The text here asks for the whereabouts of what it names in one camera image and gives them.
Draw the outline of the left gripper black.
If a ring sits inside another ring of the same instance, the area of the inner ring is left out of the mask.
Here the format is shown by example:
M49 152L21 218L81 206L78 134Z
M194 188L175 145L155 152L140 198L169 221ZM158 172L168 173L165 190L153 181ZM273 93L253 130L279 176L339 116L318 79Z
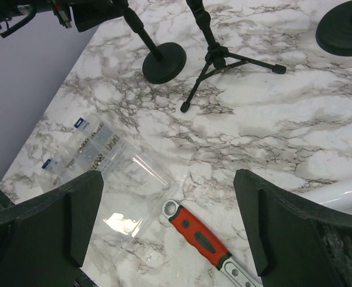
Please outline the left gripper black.
M128 1L76 1L71 4L75 26L79 32L122 17L128 6ZM6 24L6 30L0 36L10 36L28 24L38 13L48 11L57 17L62 26L72 27L70 4L67 1L0 1L0 30L1 23Z

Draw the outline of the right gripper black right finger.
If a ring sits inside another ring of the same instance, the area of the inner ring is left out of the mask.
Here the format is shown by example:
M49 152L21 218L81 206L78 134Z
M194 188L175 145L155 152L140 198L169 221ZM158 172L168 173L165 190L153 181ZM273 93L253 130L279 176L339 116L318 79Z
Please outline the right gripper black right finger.
M352 286L352 215L247 169L236 171L233 185L264 286Z

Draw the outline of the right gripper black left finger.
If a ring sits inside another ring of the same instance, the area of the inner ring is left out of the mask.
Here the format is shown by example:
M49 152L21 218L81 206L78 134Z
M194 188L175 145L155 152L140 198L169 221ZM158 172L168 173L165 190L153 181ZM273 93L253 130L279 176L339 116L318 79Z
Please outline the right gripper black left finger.
M0 211L0 286L73 286L83 266L104 181L88 171Z

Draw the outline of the white microphone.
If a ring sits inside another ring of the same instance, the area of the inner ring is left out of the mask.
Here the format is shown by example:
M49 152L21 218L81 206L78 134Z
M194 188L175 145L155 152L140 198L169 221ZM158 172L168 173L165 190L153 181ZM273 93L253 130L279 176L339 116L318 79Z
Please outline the white microphone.
M352 208L352 178L307 191L300 196L335 210Z

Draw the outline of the black clip stand round base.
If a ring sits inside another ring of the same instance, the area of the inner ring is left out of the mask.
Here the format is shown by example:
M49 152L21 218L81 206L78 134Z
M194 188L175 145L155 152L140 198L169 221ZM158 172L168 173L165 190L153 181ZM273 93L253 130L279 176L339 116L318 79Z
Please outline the black clip stand round base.
M184 48L175 42L156 45L144 29L144 24L129 7L127 1L120 1L123 17L131 29L142 39L150 50L144 59L142 72L144 78L152 84L163 84L174 79L184 68L187 60Z

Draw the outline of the black tripod shock mount stand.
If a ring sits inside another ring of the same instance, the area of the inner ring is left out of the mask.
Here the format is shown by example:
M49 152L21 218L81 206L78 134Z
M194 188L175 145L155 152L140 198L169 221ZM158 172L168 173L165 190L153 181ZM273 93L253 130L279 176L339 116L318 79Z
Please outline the black tripod shock mount stand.
M281 75L286 73L287 68L285 66L272 65L239 54L230 53L227 47L220 45L216 41L210 26L211 16L205 10L203 1L186 1L186 3L196 20L197 26L202 31L207 41L208 48L207 53L205 55L205 65L202 68L198 78L196 79L195 85L193 86L187 99L183 102L180 107L180 111L182 113L186 113L189 110L190 103L201 82L213 75L226 72L233 68L246 64L252 64L269 69L275 74Z

